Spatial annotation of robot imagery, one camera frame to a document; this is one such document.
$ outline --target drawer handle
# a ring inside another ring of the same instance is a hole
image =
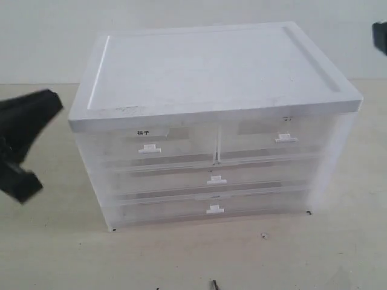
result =
[[[161,148],[156,148],[156,144],[146,144],[144,149],[140,149],[138,152],[140,154],[161,153]]]
[[[220,208],[219,205],[210,205],[210,209],[206,213],[224,213],[224,208]]]
[[[211,176],[211,180],[207,181],[208,185],[212,185],[212,184],[225,184],[225,183],[227,183],[227,179],[222,179],[222,176],[220,176],[220,175],[218,175],[218,176]]]
[[[298,142],[296,137],[290,136],[287,134],[278,134],[278,139],[275,139],[276,143],[290,143],[290,142]]]

